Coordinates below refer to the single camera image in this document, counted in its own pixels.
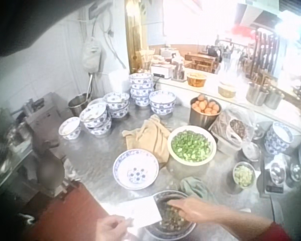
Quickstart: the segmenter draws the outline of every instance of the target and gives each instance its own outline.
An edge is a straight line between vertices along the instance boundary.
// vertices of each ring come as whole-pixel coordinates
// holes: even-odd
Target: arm
[[[221,205],[204,203],[193,197],[171,200],[168,204],[179,208],[179,215],[186,220],[197,223],[220,224],[240,240],[258,238],[273,223],[263,217],[233,211]]]
[[[127,233],[129,220],[113,215],[97,221],[96,241],[120,241]]]

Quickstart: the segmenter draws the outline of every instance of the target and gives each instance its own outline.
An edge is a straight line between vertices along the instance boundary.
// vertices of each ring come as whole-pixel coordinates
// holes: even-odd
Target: green cloth
[[[205,202],[218,204],[215,196],[205,186],[204,182],[196,177],[184,178],[180,183],[179,190],[189,196],[201,198]]]

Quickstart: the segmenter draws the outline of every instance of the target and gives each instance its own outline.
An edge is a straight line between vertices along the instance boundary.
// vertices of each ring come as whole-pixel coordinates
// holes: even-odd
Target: tan cloth towel
[[[144,121],[141,128],[132,131],[123,131],[127,149],[144,149],[154,154],[159,163],[166,163],[170,157],[167,148],[167,139],[170,135],[160,118],[153,114]]]

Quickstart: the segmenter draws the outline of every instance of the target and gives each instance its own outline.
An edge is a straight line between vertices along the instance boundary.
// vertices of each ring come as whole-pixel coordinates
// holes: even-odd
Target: eggs
[[[205,113],[208,115],[218,114],[220,112],[220,106],[215,101],[208,102],[203,94],[200,94],[197,97],[197,100],[192,104],[192,108],[198,113]]]

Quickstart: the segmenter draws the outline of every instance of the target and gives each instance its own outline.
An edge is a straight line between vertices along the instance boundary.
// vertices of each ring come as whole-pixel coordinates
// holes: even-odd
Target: bowl of chopped scallions
[[[247,162],[238,162],[233,168],[233,179],[242,189],[251,187],[255,180],[254,167]]]
[[[201,166],[213,159],[216,142],[205,129],[184,126],[175,129],[168,138],[170,155],[187,166]]]

